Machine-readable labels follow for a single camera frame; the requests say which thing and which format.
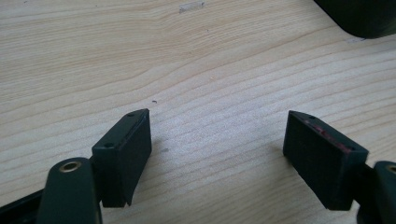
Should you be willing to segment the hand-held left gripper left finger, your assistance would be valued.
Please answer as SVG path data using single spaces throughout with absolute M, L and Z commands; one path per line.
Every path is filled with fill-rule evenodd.
M 152 151 L 149 110 L 123 116 L 93 147 L 92 167 L 103 207 L 132 203 Z

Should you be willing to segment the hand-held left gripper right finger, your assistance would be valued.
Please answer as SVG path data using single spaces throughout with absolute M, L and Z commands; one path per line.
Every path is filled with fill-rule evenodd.
M 312 115 L 290 111 L 283 154 L 326 208 L 350 209 L 353 176 L 367 149 Z

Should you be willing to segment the dark rounded object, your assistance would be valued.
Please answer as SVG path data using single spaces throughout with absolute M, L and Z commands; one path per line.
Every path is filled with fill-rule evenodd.
M 314 0 L 347 33 L 362 38 L 396 35 L 396 0 Z

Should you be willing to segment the clear tape piece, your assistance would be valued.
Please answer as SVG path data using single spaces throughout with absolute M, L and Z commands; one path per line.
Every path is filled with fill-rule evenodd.
M 196 1 L 185 3 L 179 6 L 179 13 L 185 13 L 188 11 L 198 10 L 205 6 L 205 1 Z

